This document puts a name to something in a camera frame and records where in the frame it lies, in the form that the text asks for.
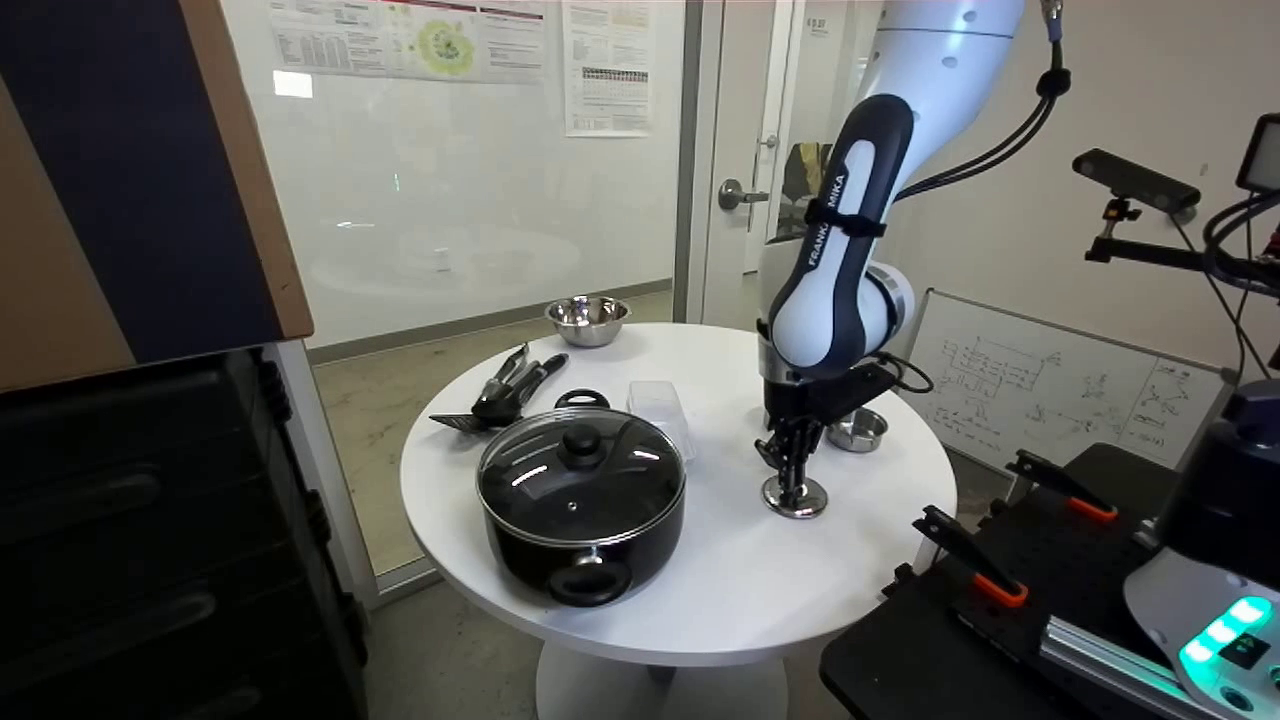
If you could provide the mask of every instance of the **green led light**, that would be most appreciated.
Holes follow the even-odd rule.
[[[1228,615],[1235,618],[1245,625],[1252,625],[1262,619],[1263,615],[1271,611],[1271,603],[1261,597],[1242,597],[1235,601],[1231,610],[1228,610]]]
[[[1221,620],[1213,620],[1213,624],[1204,630],[1204,634],[1207,634],[1208,637],[1213,638],[1213,641],[1224,646],[1234,641],[1235,638],[1240,637],[1239,630],[1234,628],[1228,628],[1226,623]]]
[[[1187,643],[1183,652],[1185,652],[1187,657],[1190,657],[1196,662],[1207,662],[1211,657],[1213,657],[1213,651],[1201,644],[1199,641]]]

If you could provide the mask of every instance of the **plastic container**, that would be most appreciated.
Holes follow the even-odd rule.
[[[632,382],[627,389],[627,413],[649,420],[667,433],[686,464],[698,455],[676,386],[667,380]]]

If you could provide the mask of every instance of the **table base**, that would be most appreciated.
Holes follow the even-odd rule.
[[[544,643],[539,720],[785,720],[782,660],[730,667],[649,667]]]

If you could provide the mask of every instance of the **whiteboard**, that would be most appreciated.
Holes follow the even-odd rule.
[[[1062,465],[1096,442],[1176,468],[1234,374],[933,290],[910,360],[937,387],[902,398],[943,445],[1001,470],[1018,450]]]

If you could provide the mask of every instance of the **stainless steel bowl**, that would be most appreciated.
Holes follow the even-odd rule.
[[[579,295],[547,306],[547,319],[564,342],[577,347],[603,347],[613,342],[631,307],[621,300]]]
[[[878,413],[859,407],[827,427],[827,441],[849,452],[870,452],[879,447],[888,421]]]

